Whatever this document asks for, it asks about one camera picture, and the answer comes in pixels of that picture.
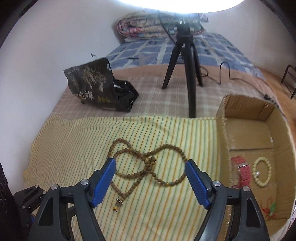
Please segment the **wooden floor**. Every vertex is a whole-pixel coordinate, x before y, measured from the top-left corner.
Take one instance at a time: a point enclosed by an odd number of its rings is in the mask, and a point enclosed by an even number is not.
[[[279,100],[279,103],[285,113],[291,131],[294,142],[296,143],[296,96],[294,99],[290,99],[291,94],[287,90],[285,85],[281,84],[281,77],[278,77],[262,68],[259,68],[263,73],[266,81],[272,86],[274,89],[276,96]]]

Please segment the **pink checkered cloth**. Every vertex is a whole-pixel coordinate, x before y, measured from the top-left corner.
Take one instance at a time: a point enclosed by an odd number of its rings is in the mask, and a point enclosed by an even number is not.
[[[176,65],[168,87],[162,90],[161,87],[167,67],[167,65],[141,66],[114,71],[115,78],[128,80],[140,94],[129,113],[103,110],[82,104],[68,87],[53,112],[67,120],[96,116],[166,115],[188,117],[188,94],[184,66]],[[219,81],[219,68],[214,66],[205,67],[209,71],[209,76]],[[263,79],[235,70],[231,70],[231,77],[242,78],[248,81],[277,102],[274,91]],[[229,80],[228,69],[222,69],[221,85],[218,85],[208,77],[203,78],[203,82],[204,87],[197,86],[196,88],[197,117],[215,116],[222,98],[231,93],[263,98],[261,94],[248,84],[239,80]]]

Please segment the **necklace pendant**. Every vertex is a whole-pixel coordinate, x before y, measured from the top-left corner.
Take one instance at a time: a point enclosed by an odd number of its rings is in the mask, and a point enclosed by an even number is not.
[[[121,201],[119,198],[116,198],[116,203],[113,207],[113,212],[117,212],[117,208],[123,204],[123,201]]]

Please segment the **blue gripper pad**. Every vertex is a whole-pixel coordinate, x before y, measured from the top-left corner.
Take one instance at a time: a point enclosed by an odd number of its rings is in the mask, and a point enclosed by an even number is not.
[[[195,168],[189,161],[187,161],[185,164],[185,173],[190,182],[191,188],[194,191],[198,203],[204,206],[205,209],[208,209],[211,203],[207,196],[207,189],[198,176]]]
[[[110,182],[112,181],[112,178],[115,174],[116,161],[113,158],[108,158],[106,162],[108,161],[109,163],[107,163],[107,166],[104,164],[104,166],[101,168],[100,171],[103,173],[101,174],[101,177],[94,188],[94,197],[91,201],[93,208],[102,203]]]

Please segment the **bracelet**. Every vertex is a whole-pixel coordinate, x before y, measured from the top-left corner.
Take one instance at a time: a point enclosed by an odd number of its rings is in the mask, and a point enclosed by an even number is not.
[[[267,165],[267,167],[268,167],[268,176],[267,176],[267,179],[266,179],[266,181],[264,183],[259,180],[259,178],[258,178],[258,172],[256,171],[257,164],[259,162],[261,162],[261,161],[264,162]],[[265,157],[259,157],[255,161],[255,163],[253,165],[253,170],[252,171],[253,171],[252,172],[252,176],[254,178],[254,182],[256,183],[256,185],[259,186],[259,187],[262,187],[262,188],[265,187],[265,186],[267,186],[267,184],[270,181],[270,177],[271,177],[271,165],[270,165],[269,160],[267,160],[267,158],[265,158]]]

